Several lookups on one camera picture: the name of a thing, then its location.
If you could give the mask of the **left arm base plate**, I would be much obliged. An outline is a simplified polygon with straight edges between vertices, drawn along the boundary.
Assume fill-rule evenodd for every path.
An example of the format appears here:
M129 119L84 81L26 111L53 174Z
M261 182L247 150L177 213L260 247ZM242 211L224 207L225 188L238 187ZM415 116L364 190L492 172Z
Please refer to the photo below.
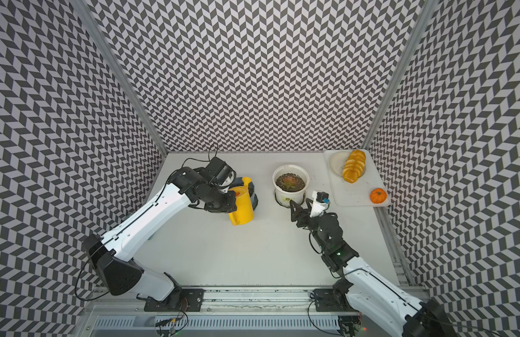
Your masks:
M178 311L196 313L202 308L204 295L204 289L174 289L162 301L149 298L143 310L147 313L178 313Z

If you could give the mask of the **yellow plastic watering can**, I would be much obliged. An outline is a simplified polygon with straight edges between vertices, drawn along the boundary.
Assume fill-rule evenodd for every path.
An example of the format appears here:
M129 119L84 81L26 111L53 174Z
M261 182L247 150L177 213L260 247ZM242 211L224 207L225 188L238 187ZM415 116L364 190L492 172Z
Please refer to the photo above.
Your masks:
M234 226L248 224L254 219L254 210L249 191L249 185L252 180L249 177L244 177L242 178L242 182L243 186L236 186L229 189L236 194L237 209L229 214L230 221Z

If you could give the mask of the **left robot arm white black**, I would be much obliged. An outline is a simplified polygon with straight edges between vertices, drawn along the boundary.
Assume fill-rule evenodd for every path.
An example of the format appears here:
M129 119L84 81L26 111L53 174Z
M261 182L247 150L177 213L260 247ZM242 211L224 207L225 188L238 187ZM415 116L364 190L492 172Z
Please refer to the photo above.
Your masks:
M123 223L82 242L88 264L113 296L134 293L143 300L164 302L178 292L167 273L157 273L134 260L136 252L180 211L199 203L209 213L236 211L236 193L229 189L236 171L215 157L206 167L183 165L173 171L156 195Z

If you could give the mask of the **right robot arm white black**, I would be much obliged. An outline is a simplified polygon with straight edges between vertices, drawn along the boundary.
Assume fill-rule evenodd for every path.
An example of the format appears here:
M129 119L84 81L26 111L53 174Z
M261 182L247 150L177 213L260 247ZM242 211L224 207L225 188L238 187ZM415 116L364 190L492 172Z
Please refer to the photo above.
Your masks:
M317 252L338 281L334 292L350 308L371 318L390 336L456 336L446 312L433 299L424 302L375 271L343 238L336 213L322 201L307 199L306 207L290 202L291 221L309 231Z

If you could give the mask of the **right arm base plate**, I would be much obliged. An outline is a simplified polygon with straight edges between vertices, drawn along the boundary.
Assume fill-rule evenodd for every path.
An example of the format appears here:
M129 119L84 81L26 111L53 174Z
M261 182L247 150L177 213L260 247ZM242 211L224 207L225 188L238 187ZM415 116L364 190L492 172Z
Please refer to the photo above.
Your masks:
M350 306L347 297L334 289L314 289L309 298L313 307L319 313L357 313L358 310Z

